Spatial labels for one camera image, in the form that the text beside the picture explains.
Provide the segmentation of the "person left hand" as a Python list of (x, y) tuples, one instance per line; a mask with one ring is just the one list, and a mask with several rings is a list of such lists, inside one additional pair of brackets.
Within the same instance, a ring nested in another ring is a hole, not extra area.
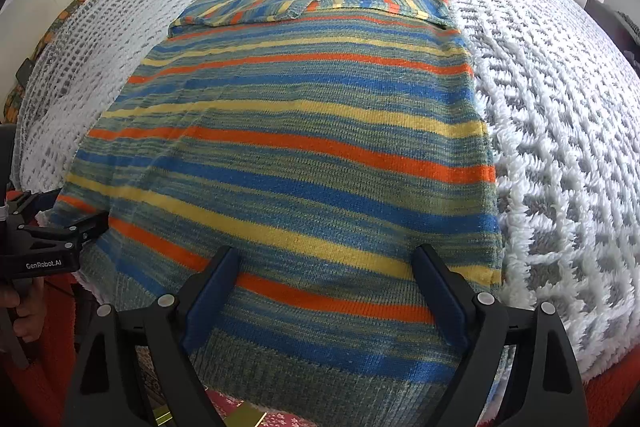
[(47, 315), (43, 278), (33, 279), (23, 297), (14, 289), (2, 286), (1, 306), (15, 310), (17, 318), (13, 323), (13, 332), (18, 338), (24, 343), (33, 343), (38, 340)]

